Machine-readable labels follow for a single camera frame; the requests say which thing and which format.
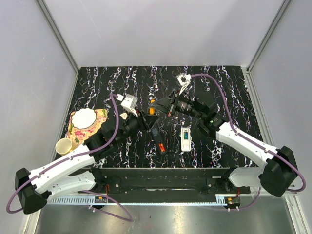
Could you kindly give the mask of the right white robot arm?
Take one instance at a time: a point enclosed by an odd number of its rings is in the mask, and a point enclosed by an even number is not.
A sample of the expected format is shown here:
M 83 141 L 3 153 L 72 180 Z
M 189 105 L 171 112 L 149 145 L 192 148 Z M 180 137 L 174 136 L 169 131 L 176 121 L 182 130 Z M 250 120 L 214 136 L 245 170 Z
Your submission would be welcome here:
M 256 168 L 229 170 L 222 180 L 222 189 L 233 193 L 239 187 L 260 187 L 273 196 L 281 197 L 299 175 L 293 151 L 266 144 L 235 127 L 217 112 L 217 103 L 209 92 L 194 99 L 174 90 L 150 106 L 171 116 L 176 112 L 197 118 L 199 130 L 207 137 L 224 143 L 248 157 Z

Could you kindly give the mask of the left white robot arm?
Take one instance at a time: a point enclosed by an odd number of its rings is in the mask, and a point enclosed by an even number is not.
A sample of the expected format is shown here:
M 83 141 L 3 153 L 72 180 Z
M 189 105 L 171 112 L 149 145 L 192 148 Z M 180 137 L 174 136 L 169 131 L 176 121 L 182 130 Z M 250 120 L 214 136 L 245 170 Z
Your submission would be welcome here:
M 91 169 L 73 176 L 72 173 L 99 162 L 104 154 L 118 147 L 129 136 L 137 132 L 150 131 L 158 120 L 157 115 L 143 111 L 128 113 L 116 122 L 106 121 L 72 152 L 40 168 L 21 168 L 15 174 L 15 196 L 24 214 L 32 214 L 42 209 L 53 198 L 70 193 L 93 190 L 100 193 L 105 189 L 105 179 L 101 172 Z

